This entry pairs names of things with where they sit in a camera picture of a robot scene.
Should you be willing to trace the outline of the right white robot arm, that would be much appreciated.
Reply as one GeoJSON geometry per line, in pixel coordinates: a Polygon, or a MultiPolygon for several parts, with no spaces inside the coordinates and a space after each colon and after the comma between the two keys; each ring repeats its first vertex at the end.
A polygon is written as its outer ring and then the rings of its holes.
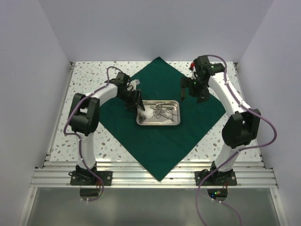
{"type": "Polygon", "coordinates": [[[239,148],[256,139],[261,113],[259,110],[249,113],[250,106],[239,96],[228,78],[226,63],[213,64],[208,55],[203,55],[193,60],[189,70],[192,76],[181,79],[181,100],[185,99],[185,93],[188,92],[198,103],[205,102],[209,100],[209,89],[212,89],[228,117],[222,129],[222,150],[210,170],[200,173],[203,181],[223,185],[232,177],[239,148]]]}

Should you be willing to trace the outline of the white paper strip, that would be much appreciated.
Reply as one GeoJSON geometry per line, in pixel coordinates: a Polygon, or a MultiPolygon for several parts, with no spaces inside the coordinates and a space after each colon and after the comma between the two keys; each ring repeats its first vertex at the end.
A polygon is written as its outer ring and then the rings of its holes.
{"type": "Polygon", "coordinates": [[[171,120],[165,120],[163,122],[161,122],[162,125],[166,125],[166,124],[172,124],[173,122],[171,120]]]}

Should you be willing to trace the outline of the top steel scissors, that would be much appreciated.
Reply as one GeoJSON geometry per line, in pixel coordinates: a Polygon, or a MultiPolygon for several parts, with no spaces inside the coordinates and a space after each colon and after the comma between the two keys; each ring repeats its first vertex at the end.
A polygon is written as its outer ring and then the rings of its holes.
{"type": "Polygon", "coordinates": [[[154,110],[153,115],[157,119],[162,117],[174,122],[174,116],[177,115],[176,113],[174,113],[175,110],[174,106],[167,106],[167,105],[163,105],[162,103],[157,103],[154,106],[150,106],[150,108],[154,110]]]}

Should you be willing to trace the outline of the stainless steel tray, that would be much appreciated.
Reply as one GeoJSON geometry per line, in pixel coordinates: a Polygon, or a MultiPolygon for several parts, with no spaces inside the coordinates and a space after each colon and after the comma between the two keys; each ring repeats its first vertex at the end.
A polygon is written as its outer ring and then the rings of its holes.
{"type": "Polygon", "coordinates": [[[137,109],[140,126],[176,126],[181,122],[180,105],[175,100],[143,100],[145,110],[137,109]]]}

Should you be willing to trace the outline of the green surgical drape cloth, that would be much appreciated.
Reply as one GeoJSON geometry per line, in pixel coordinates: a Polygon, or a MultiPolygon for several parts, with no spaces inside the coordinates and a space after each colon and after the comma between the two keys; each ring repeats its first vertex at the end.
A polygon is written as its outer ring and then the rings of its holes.
{"type": "Polygon", "coordinates": [[[214,96],[197,104],[186,95],[181,102],[181,78],[184,75],[157,57],[137,72],[143,100],[175,100],[180,104],[181,122],[176,126],[140,126],[137,112],[127,110],[124,102],[113,98],[100,106],[102,124],[125,149],[161,181],[225,114],[214,96]]]}

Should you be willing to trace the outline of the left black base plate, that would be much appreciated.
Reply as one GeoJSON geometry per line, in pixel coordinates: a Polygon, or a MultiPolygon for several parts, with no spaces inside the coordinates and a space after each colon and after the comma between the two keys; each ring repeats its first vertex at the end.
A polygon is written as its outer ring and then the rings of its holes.
{"type": "Polygon", "coordinates": [[[95,186],[99,185],[100,178],[103,182],[104,186],[111,186],[113,172],[112,171],[95,171],[98,177],[91,174],[89,171],[72,171],[69,172],[68,175],[71,177],[70,185],[72,186],[95,186]]]}

